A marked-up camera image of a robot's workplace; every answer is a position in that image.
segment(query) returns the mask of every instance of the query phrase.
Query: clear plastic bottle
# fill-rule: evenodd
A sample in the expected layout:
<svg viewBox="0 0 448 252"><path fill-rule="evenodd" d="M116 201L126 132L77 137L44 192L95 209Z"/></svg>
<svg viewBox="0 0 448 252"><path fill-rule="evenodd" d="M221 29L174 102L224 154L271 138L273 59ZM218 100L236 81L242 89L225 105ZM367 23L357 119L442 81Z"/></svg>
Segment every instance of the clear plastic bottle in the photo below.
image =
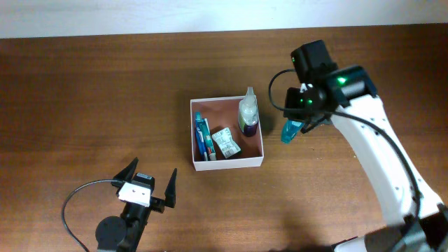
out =
<svg viewBox="0 0 448 252"><path fill-rule="evenodd" d="M244 99L239 102L238 111L239 128L244 136L252 137L257 133L258 127L258 107L257 97L253 93L253 88L248 87Z"/></svg>

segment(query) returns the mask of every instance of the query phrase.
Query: wooden table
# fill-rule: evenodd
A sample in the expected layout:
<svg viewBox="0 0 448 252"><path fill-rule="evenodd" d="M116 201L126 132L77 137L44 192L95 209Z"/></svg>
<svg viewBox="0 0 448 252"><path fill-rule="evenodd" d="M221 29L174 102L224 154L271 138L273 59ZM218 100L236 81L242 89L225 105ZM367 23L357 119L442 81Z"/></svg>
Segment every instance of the wooden table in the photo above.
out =
<svg viewBox="0 0 448 252"><path fill-rule="evenodd" d="M364 66L403 146L448 201L448 26L345 27L0 40L1 251L80 251L62 227L64 198L139 157L162 197L178 168L177 205L152 213L139 251L268 251L331 244L384 225L354 152L330 126L280 142L267 98L289 53L323 39L340 67ZM189 101L258 96L262 167L196 172ZM282 103L297 86L275 83ZM109 184L69 203L93 251L99 221L123 203Z"/></svg>

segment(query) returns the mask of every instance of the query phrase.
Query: white label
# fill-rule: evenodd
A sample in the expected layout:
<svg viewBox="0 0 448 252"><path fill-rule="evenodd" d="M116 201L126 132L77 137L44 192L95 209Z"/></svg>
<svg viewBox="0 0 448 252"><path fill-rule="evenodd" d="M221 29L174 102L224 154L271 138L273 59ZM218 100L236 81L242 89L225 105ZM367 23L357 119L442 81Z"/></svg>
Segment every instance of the white label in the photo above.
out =
<svg viewBox="0 0 448 252"><path fill-rule="evenodd" d="M152 179L153 178L152 176L148 176L146 174L141 174L141 173L137 173L137 176L144 178L144 179Z"/></svg>
<svg viewBox="0 0 448 252"><path fill-rule="evenodd" d="M211 138L218 144L225 158L241 151L241 148L233 141L232 133L228 127L213 134Z"/></svg>

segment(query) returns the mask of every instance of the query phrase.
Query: open box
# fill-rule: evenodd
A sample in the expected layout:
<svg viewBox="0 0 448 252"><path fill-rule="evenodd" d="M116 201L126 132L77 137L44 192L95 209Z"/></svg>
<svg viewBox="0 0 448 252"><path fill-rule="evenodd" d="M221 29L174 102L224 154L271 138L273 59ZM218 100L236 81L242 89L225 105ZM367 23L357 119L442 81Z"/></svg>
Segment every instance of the open box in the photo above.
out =
<svg viewBox="0 0 448 252"><path fill-rule="evenodd" d="M196 171L259 167L261 165L265 154L260 123L258 123L257 134L251 137L244 136L238 126L239 102L243 98L244 96L190 100L191 150ZM216 161L202 161L195 136L195 112L200 112L203 118L207 118L212 135L229 127L233 140L241 148L241 153L225 159L218 144L213 141Z"/></svg>

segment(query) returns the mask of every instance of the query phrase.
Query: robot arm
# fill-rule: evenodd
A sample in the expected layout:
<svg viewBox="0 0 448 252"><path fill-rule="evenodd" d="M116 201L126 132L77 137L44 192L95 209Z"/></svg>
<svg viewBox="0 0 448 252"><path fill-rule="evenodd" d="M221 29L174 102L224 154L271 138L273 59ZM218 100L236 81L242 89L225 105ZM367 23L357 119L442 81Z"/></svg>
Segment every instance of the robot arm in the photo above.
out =
<svg viewBox="0 0 448 252"><path fill-rule="evenodd" d="M374 98L366 94L351 99L350 104L346 108L339 106L336 111L372 121L395 141L406 157L421 191L419 217L424 218L437 213L438 205L442 203L442 200L429 188L415 169L389 124L381 99L378 96ZM386 224L404 224L404 218L415 212L416 199L413 199L415 193L403 165L390 144L372 128L361 122L337 115L331 117L331 122L355 151L377 195Z"/></svg>
<svg viewBox="0 0 448 252"><path fill-rule="evenodd" d="M291 53L291 59L300 82L312 84L305 84L305 91L303 87L290 87L285 107L278 107L272 101L270 88L279 74L291 70L282 71L269 84L272 104L289 120L304 123L306 127L301 129L302 133L321 123L336 126L360 160L387 224L384 229L364 237L336 244L333 250L447 250L448 209L415 169L393 132L377 89L364 69L360 66L338 69L323 41L301 46Z"/></svg>

